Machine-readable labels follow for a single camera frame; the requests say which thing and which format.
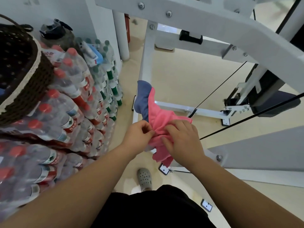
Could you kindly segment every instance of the brown basket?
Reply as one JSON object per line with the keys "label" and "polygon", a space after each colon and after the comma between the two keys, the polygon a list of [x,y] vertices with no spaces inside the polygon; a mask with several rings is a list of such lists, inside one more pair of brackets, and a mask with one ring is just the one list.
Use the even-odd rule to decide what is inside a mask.
{"label": "brown basket", "polygon": [[54,77],[54,68],[41,52],[39,42],[12,19],[0,24],[0,126],[28,115],[43,97]]}

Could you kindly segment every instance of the black cable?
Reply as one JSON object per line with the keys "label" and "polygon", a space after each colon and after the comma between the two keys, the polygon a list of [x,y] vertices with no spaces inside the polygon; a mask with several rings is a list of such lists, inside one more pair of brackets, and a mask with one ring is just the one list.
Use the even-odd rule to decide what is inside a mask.
{"label": "black cable", "polygon": [[[234,73],[232,75],[234,75],[243,65],[245,65],[247,61],[245,61],[236,71],[234,71]],[[230,75],[222,84],[224,84],[229,78],[232,77],[232,75]],[[207,98],[205,98],[197,107],[195,107],[194,111],[196,111],[196,109],[204,102],[207,100]]]}
{"label": "black cable", "polygon": [[233,127],[233,126],[236,126],[236,125],[238,125],[238,124],[240,124],[240,123],[242,123],[242,122],[245,122],[245,121],[247,121],[247,120],[249,120],[249,119],[252,119],[252,118],[254,118],[254,117],[258,116],[258,115],[264,114],[264,113],[266,113],[266,112],[268,112],[268,111],[270,111],[270,110],[273,110],[273,109],[275,109],[275,108],[277,108],[277,107],[280,107],[280,106],[282,106],[282,105],[285,105],[286,103],[289,103],[289,102],[294,101],[294,100],[296,100],[296,99],[298,99],[298,98],[301,98],[301,97],[304,97],[304,93],[301,93],[301,94],[299,94],[299,95],[297,95],[297,96],[295,96],[295,97],[293,97],[293,98],[291,98],[291,99],[289,99],[289,100],[286,100],[286,101],[284,101],[284,102],[281,102],[281,103],[279,103],[279,104],[276,104],[276,105],[274,105],[274,106],[272,106],[272,107],[269,107],[268,109],[262,110],[261,112],[259,112],[259,113],[257,113],[257,114],[251,115],[251,116],[249,116],[248,118],[245,118],[245,119],[243,119],[243,120],[240,120],[240,121],[238,121],[238,122],[236,122],[236,123],[234,123],[234,124],[232,124],[232,125],[230,125],[230,126],[227,126],[227,127],[223,128],[223,129],[221,129],[221,130],[215,131],[214,133],[211,133],[211,134],[209,134],[209,135],[207,135],[207,136],[205,136],[205,137],[200,138],[200,140],[202,140],[202,139],[204,139],[204,138],[207,138],[207,137],[209,137],[209,136],[211,136],[211,135],[213,135],[213,134],[219,133],[219,132],[221,132],[221,131],[223,131],[223,130],[226,130],[226,129],[228,129],[228,128],[231,128],[231,127]]}
{"label": "black cable", "polygon": [[253,9],[253,18],[254,20],[256,21],[256,18],[255,18],[255,10]]}

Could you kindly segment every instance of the person's right hand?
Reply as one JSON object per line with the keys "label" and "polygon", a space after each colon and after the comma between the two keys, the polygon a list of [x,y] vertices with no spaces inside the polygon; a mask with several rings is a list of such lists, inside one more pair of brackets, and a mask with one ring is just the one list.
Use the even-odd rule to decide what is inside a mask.
{"label": "person's right hand", "polygon": [[165,129],[173,138],[173,144],[165,137],[162,142],[179,164],[189,170],[206,158],[194,125],[185,120],[173,120],[169,124]]}

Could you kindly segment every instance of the pink towel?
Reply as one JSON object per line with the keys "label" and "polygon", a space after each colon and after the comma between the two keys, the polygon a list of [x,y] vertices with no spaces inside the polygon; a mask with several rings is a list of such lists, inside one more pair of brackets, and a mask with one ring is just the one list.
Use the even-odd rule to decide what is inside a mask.
{"label": "pink towel", "polygon": [[155,89],[152,87],[148,99],[149,108],[149,123],[152,129],[155,131],[155,135],[149,141],[149,145],[156,148],[156,153],[153,154],[153,160],[157,162],[162,162],[166,167],[169,167],[173,161],[173,157],[168,152],[167,148],[164,146],[161,138],[168,138],[173,142],[173,139],[165,130],[165,126],[169,121],[175,119],[183,119],[192,123],[192,119],[184,116],[176,116],[172,110],[161,109],[157,104],[154,103]]}

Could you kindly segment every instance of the crocs shoe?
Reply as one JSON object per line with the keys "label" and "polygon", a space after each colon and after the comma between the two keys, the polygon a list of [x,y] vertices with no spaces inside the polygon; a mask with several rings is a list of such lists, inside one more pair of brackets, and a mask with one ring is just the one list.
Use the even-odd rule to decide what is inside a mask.
{"label": "crocs shoe", "polygon": [[137,171],[137,179],[142,192],[146,190],[152,190],[152,178],[151,173],[148,169],[140,168]]}

